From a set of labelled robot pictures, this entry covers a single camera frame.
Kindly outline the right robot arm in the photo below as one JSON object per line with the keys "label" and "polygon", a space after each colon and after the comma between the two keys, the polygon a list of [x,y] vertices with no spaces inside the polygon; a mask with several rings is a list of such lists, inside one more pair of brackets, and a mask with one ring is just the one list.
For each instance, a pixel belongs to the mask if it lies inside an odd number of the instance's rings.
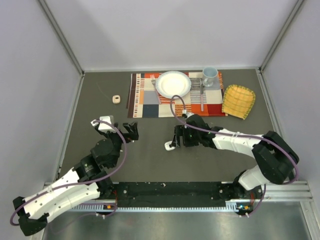
{"label": "right robot arm", "polygon": [[203,145],[255,159],[255,167],[244,170],[234,179],[233,192],[237,197],[245,198],[252,189],[264,184],[282,185],[286,179],[295,180],[295,165],[300,159],[278,133],[268,131],[266,134],[248,135],[223,127],[210,127],[197,114],[188,113],[185,118],[185,124],[175,126],[173,139],[164,144],[167,151],[180,146]]}

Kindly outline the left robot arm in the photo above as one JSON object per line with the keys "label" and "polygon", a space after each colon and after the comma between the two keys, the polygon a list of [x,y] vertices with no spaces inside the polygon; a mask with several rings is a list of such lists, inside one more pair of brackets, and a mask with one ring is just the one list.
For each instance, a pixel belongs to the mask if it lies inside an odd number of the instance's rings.
{"label": "left robot arm", "polygon": [[61,178],[29,197],[13,200],[17,225],[28,237],[42,229],[64,212],[82,203],[109,198],[114,191],[107,169],[117,172],[118,159],[127,144],[139,139],[138,124],[123,123],[126,132],[118,129],[113,116],[101,116],[91,121],[93,128],[104,138],[96,143],[89,155],[83,157]]}

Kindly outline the white earbud charging case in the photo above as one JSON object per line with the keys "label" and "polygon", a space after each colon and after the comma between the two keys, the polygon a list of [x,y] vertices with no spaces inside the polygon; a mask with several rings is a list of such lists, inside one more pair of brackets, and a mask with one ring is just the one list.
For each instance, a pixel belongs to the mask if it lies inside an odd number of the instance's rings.
{"label": "white earbud charging case", "polygon": [[167,141],[165,144],[164,144],[164,148],[166,151],[172,151],[174,150],[176,147],[175,145],[173,145],[173,142],[172,141]]}

